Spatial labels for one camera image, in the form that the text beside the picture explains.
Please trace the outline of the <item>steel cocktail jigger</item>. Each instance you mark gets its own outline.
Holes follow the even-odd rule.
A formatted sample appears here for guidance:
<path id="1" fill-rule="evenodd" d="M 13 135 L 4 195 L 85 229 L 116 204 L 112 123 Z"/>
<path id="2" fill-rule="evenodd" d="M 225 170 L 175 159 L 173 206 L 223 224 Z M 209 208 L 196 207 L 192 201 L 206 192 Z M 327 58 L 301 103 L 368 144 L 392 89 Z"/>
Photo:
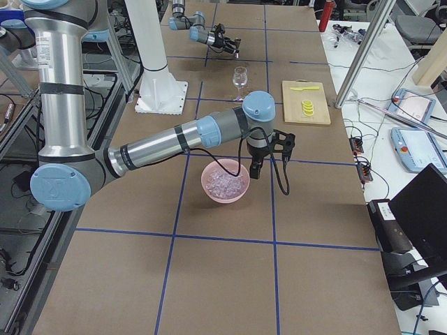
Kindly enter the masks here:
<path id="1" fill-rule="evenodd" d="M 242 41 L 242 40 L 241 40 L 240 38 L 235 38 L 235 39 L 234 39 L 233 42 L 234 42 L 234 46 L 235 46 L 235 49 L 236 49 L 236 50 L 238 50 L 238 49 L 240 48 L 240 43 L 241 43 L 241 41 Z"/>

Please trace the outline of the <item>clear wine glass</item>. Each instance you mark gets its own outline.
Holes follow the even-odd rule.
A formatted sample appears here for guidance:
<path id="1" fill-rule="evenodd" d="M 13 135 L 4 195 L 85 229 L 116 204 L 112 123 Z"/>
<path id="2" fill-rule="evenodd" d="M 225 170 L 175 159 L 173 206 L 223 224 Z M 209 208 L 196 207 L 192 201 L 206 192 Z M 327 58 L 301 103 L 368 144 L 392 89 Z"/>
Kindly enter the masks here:
<path id="1" fill-rule="evenodd" d="M 236 67 L 233 73 L 233 85 L 237 89 L 237 96 L 235 98 L 235 101 L 243 100 L 242 93 L 247 83 L 248 83 L 247 69 L 244 66 Z"/>

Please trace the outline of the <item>pink bowl of ice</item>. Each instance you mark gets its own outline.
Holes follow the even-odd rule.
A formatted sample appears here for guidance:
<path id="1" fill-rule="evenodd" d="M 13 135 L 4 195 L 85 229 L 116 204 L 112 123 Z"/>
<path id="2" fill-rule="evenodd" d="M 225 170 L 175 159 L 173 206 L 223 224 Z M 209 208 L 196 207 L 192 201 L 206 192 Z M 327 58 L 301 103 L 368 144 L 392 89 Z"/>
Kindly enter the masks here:
<path id="1" fill-rule="evenodd" d="M 249 172 L 233 159 L 219 159 L 208 164 L 201 174 L 205 194 L 222 204 L 238 201 L 248 190 Z"/>

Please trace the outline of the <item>wooden cutting board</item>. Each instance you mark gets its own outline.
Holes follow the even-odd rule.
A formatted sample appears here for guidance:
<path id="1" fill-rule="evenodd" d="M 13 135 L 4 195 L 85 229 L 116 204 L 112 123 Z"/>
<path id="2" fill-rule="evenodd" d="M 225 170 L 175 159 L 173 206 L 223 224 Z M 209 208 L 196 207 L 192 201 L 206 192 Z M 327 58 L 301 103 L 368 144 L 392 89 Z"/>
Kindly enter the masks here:
<path id="1" fill-rule="evenodd" d="M 283 80 L 281 87 L 285 122 L 317 126 L 331 124 L 322 83 Z"/>

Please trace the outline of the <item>yellow plastic knife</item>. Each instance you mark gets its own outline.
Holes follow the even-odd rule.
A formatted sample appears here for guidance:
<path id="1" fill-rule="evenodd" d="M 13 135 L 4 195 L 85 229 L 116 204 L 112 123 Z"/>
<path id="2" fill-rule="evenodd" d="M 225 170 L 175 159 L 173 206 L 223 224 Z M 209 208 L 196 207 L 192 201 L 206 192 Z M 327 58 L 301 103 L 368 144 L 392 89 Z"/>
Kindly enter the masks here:
<path id="1" fill-rule="evenodd" d="M 289 88 L 292 91 L 318 91 L 320 90 L 319 86 L 312 86 L 312 87 L 290 87 Z"/>

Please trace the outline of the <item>red cylinder bottle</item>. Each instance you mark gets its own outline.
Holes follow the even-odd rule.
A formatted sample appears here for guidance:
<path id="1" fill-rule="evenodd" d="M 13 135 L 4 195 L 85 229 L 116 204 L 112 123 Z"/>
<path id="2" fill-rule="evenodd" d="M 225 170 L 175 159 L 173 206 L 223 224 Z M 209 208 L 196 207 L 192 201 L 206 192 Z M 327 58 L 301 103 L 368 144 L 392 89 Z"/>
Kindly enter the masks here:
<path id="1" fill-rule="evenodd" d="M 320 23 L 318 25 L 318 30 L 320 32 L 324 32 L 326 30 L 328 21 L 330 20 L 330 17 L 332 15 L 333 8 L 334 8 L 334 1 L 327 0 L 324 3 L 323 11 L 322 11 L 321 18 L 320 18 Z"/>

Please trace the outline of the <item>clear plastic bag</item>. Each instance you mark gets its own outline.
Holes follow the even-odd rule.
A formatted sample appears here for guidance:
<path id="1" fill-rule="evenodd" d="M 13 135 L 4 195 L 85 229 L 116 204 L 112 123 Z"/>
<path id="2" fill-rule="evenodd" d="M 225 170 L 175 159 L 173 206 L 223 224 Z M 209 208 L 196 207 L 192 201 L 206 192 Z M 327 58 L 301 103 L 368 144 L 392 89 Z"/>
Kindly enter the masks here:
<path id="1" fill-rule="evenodd" d="M 338 48 L 341 44 L 360 45 L 366 33 L 366 29 L 355 30 L 352 26 L 333 24 L 331 30 L 326 31 L 322 38 L 324 42 L 331 43 L 334 48 Z"/>

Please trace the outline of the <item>metal rod green tip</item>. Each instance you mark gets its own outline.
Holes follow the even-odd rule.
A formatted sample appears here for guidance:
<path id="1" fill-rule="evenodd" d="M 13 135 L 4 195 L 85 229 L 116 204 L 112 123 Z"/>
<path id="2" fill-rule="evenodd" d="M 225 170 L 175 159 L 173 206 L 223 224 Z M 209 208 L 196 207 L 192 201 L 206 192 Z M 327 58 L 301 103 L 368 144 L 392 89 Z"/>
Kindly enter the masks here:
<path id="1" fill-rule="evenodd" d="M 427 131 L 428 133 L 431 133 L 431 134 L 433 134 L 435 136 L 438 136 L 438 137 L 440 137 L 442 139 L 445 139 L 445 140 L 447 139 L 445 134 L 440 133 L 439 131 L 434 130 L 433 128 L 431 128 L 427 124 L 425 124 L 425 123 L 423 123 L 421 121 L 417 121 L 414 118 L 404 117 L 404 116 L 402 116 L 402 115 L 400 115 L 400 114 L 398 114 L 396 112 L 390 112 L 389 110 L 387 110 L 387 109 L 385 109 L 383 107 L 375 106 L 375 105 L 373 105 L 371 103 L 368 103 L 368 102 L 366 102 L 366 101 L 364 101 L 362 99 L 359 99 L 359 98 L 351 99 L 350 101 L 359 103 L 361 105 L 365 105 L 365 106 L 370 107 L 370 108 L 372 108 L 374 110 L 378 110 L 378 111 L 384 113 L 385 115 L 388 115 L 389 117 L 391 117 L 391 118 L 393 118 L 395 120 L 398 120 L 401 123 L 408 124 L 410 126 L 419 128 L 419 129 L 421 129 L 423 131 Z"/>

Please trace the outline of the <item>far blue teach pendant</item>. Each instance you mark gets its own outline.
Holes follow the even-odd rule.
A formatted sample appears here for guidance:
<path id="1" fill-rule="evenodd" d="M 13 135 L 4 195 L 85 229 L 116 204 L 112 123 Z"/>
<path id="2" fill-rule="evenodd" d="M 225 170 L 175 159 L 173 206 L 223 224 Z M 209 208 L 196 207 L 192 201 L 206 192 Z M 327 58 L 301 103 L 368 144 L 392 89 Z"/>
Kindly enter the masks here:
<path id="1" fill-rule="evenodd" d="M 432 116 L 435 104 L 433 98 L 408 89 L 398 89 L 392 97 L 388 110 L 426 124 Z"/>

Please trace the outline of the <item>blue teach pendant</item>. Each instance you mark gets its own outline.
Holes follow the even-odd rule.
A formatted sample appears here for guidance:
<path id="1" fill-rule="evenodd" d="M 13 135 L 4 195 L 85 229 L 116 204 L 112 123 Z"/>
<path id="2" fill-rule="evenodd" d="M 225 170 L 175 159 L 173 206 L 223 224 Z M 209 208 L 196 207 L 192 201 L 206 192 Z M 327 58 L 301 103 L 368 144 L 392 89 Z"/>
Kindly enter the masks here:
<path id="1" fill-rule="evenodd" d="M 432 116 L 435 104 L 433 98 L 408 89 L 398 89 L 392 97 L 388 110 L 426 124 Z"/>
<path id="2" fill-rule="evenodd" d="M 433 164 L 446 174 L 446 156 L 434 136 L 416 128 L 394 127 L 390 131 L 397 156 L 410 173 L 419 173 Z"/>

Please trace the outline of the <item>near blue teach pendant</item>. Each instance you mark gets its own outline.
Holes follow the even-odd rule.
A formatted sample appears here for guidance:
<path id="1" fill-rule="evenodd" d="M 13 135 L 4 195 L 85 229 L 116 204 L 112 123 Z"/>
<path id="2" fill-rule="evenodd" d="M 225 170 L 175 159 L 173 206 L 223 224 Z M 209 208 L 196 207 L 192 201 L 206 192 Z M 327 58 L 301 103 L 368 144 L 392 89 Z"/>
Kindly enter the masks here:
<path id="1" fill-rule="evenodd" d="M 433 164 L 446 174 L 446 156 L 434 136 L 416 128 L 394 127 L 390 131 L 397 156 L 410 173 L 419 173 Z"/>

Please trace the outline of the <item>black monitor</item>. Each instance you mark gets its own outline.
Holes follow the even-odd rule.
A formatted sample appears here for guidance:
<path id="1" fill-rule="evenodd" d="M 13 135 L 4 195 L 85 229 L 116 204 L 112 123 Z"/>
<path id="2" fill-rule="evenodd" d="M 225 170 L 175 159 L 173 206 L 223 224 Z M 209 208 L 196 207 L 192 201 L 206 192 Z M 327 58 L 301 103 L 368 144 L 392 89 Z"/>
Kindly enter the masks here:
<path id="1" fill-rule="evenodd" d="M 389 207 L 423 258 L 446 259 L 446 177 L 433 164 L 419 172 Z"/>

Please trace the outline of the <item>grey office chair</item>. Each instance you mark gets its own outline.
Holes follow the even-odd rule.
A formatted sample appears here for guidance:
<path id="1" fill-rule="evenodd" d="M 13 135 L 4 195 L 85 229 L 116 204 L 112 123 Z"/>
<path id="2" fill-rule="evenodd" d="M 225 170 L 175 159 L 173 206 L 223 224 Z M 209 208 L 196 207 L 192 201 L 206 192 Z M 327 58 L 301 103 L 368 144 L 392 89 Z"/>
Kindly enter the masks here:
<path id="1" fill-rule="evenodd" d="M 416 1 L 416 15 L 398 15 L 395 26 L 410 45 L 433 45 L 446 29 L 446 1 Z"/>

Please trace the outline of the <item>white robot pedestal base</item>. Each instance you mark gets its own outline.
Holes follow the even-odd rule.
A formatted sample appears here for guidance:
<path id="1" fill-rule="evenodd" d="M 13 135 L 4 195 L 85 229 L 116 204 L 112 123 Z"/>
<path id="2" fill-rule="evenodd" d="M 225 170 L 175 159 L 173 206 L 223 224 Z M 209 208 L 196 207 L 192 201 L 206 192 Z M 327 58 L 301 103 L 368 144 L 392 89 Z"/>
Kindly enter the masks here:
<path id="1" fill-rule="evenodd" d="M 175 79 L 168 68 L 155 1 L 125 2 L 143 68 L 136 112 L 180 115 L 187 82 Z"/>

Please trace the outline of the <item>aluminium frame post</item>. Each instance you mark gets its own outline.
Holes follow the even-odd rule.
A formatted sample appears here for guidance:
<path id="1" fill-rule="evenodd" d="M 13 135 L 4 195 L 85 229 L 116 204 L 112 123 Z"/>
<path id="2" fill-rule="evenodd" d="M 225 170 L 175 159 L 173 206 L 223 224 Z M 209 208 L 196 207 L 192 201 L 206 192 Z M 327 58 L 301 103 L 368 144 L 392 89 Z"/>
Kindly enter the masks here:
<path id="1" fill-rule="evenodd" d="M 371 50 L 376 38 L 385 27 L 388 16 L 391 13 L 395 3 L 396 0 L 379 1 L 376 13 L 369 24 L 364 40 L 360 44 L 339 93 L 337 94 L 337 99 L 335 101 L 336 108 L 341 109 L 343 104 L 346 102 L 349 92 L 353 88 L 353 85 L 355 84 L 364 63 L 366 62 L 369 51 Z"/>

